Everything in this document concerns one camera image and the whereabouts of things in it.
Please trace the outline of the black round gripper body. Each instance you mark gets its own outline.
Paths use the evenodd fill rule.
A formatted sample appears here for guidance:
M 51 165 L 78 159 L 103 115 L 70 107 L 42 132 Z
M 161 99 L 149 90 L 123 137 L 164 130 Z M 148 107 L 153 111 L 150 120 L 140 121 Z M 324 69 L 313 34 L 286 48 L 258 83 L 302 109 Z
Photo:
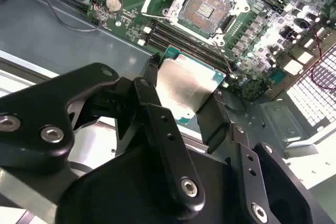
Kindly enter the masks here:
M 246 147 L 223 164 L 190 151 L 177 136 L 142 143 L 75 181 L 57 223 L 243 223 L 248 211 L 237 169 Z

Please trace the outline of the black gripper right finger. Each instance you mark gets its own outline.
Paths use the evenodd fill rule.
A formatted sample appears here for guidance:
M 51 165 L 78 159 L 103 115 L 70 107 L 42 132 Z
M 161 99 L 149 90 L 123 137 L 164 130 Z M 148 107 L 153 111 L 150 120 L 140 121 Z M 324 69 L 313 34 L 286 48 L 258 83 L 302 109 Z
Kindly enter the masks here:
M 316 223 L 317 203 L 280 155 L 266 143 L 254 147 L 227 115 L 220 91 L 197 111 L 208 153 L 196 169 L 205 189 L 201 216 L 208 223 Z

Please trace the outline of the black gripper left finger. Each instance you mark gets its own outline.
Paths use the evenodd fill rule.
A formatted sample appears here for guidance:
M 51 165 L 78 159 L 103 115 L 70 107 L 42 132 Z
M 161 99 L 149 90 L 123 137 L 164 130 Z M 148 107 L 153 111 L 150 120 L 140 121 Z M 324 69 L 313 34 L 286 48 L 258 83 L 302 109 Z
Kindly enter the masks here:
M 68 161 L 74 130 L 95 116 L 117 120 L 127 145 L 122 154 L 165 136 L 182 139 L 150 79 L 128 80 L 92 63 L 1 98 L 1 195 L 41 219 L 56 219 L 62 196 L 82 177 Z

